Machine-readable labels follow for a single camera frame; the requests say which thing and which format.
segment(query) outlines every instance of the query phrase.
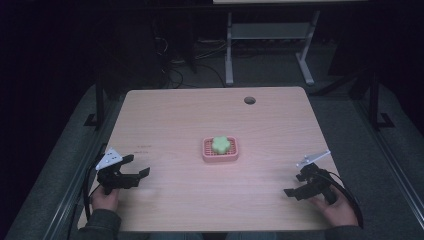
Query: dark background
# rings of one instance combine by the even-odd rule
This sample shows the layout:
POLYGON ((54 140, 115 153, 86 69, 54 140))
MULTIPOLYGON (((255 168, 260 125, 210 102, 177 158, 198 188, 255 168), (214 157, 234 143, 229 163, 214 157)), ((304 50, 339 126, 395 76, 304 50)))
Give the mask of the dark background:
MULTIPOLYGON (((147 2, 154 6, 166 3, 147 2)), ((225 39, 225 12, 144 12, 105 18, 100 13, 83 14, 80 8, 86 3, 0 3, 0 238, 7 233, 76 104, 97 78, 104 78, 109 97, 130 88, 159 88, 163 83, 160 68, 166 59, 157 58, 155 36, 167 38, 170 47, 188 61, 197 37, 225 39), (123 64, 108 58, 99 44, 120 56, 123 64), (140 54, 132 51, 135 48, 141 48, 140 54)), ((281 18, 278 11, 238 16, 263 21, 281 18)), ((331 8, 322 12, 314 37, 314 41, 339 43, 330 74, 346 75, 364 64, 375 67, 382 83, 397 95, 422 133, 423 20, 420 6, 413 1, 353 10, 331 8)))

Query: hand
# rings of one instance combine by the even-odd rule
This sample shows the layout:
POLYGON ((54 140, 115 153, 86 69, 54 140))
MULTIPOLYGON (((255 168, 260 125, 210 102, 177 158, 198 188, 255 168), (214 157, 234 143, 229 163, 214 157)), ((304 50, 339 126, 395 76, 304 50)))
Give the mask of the hand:
POLYGON ((91 205, 93 211, 96 209, 107 209, 116 211, 118 209, 119 189, 113 189, 109 195, 105 195, 103 186, 99 186, 91 195, 91 205))
POLYGON ((333 227, 358 226, 355 212, 343 193, 334 186, 330 186, 330 189, 337 196, 337 201, 332 205, 328 205, 325 200, 318 197, 309 198, 309 202, 321 211, 333 227))

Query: wooden table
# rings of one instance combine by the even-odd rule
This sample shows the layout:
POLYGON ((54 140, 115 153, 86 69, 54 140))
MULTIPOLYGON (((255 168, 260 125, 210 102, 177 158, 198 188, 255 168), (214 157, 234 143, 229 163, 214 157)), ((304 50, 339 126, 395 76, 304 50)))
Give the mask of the wooden table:
MULTIPOLYGON (((295 165, 305 154, 328 148, 302 88, 131 91, 109 147, 135 155, 122 173, 151 167, 138 188, 120 192, 122 231, 328 227, 308 202, 283 192, 301 185, 295 165), (220 135, 237 138, 238 160, 204 162, 203 139, 220 135)), ((337 173, 331 156, 317 165, 337 173)), ((85 222, 82 214, 79 227, 85 222)))

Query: table leg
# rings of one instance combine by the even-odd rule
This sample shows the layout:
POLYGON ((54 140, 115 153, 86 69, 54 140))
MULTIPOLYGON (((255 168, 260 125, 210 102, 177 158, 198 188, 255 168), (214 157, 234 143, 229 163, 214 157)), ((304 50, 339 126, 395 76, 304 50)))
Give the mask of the table leg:
POLYGON ((300 70, 302 71, 303 77, 305 78, 305 82, 308 85, 313 85, 314 79, 312 78, 311 72, 309 71, 308 65, 306 64, 305 60, 306 55, 308 54, 309 46, 311 45, 312 37, 314 36, 319 14, 320 11, 315 11, 314 16, 312 17, 312 21, 309 24, 308 32, 305 38, 305 46, 299 53, 296 53, 296 59, 299 63, 300 70))
POLYGON ((229 12, 227 24, 227 54, 225 55, 225 83, 227 86, 232 86, 234 84, 233 62, 231 60, 231 25, 231 12, 229 12))
POLYGON ((87 120, 85 121, 84 126, 95 126, 97 131, 102 126, 104 121, 104 115, 105 115, 103 86, 102 86, 100 77, 98 77, 95 87, 96 87, 96 114, 90 114, 87 117, 87 120))

